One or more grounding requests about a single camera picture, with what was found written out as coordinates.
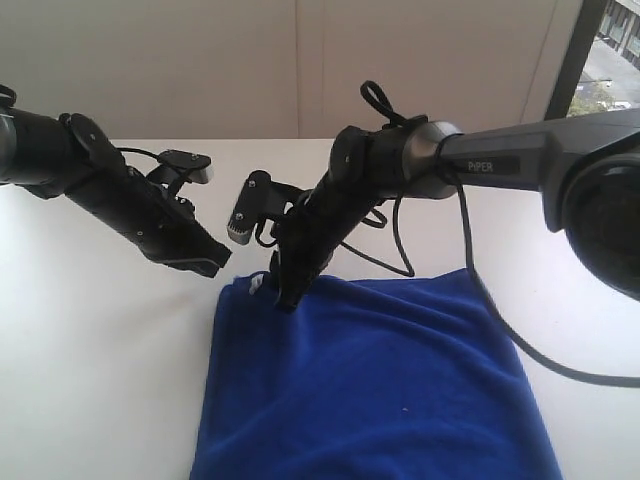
building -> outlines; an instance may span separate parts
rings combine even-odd
[[[640,70],[640,0],[609,0],[597,36]]]

white table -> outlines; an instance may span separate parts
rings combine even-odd
[[[268,266],[233,245],[226,223],[254,169],[315,185],[328,140],[131,141],[214,159],[215,176],[184,193],[235,252],[213,279],[147,262],[66,199],[0,189],[0,478],[177,479],[191,466],[220,289]],[[129,156],[146,168],[144,158]],[[640,304],[595,280],[563,234],[546,231],[536,193],[468,189],[478,269],[503,316],[575,368],[640,375]],[[403,203],[401,231],[419,275],[463,266],[456,198]],[[399,262],[389,230],[350,242]],[[327,273],[387,277],[344,250]],[[640,470],[640,392],[566,380],[523,363],[565,477],[631,479]]]

folded cloth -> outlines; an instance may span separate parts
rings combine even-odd
[[[466,270],[320,277],[291,315],[250,285],[220,295],[192,480],[561,478]]]

robotic arm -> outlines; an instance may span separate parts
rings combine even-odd
[[[80,114],[58,120],[13,108],[16,94],[0,86],[0,184],[49,199],[66,195],[135,244],[152,262],[213,277],[231,252],[195,219],[178,191],[206,183],[211,159],[169,150],[146,177],[127,166],[98,125]]]
[[[463,184],[539,191],[549,230],[564,229],[594,275],[640,300],[640,110],[462,135],[424,115],[402,117],[373,82],[361,93],[389,120],[382,130],[342,130],[313,190],[252,173],[231,216],[229,235],[242,244],[274,222],[278,307],[297,307],[333,251],[360,222],[371,223],[366,217],[381,202],[443,199]]]

blue cloth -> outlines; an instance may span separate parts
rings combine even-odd
[[[220,295],[192,480],[561,478],[466,270]]]

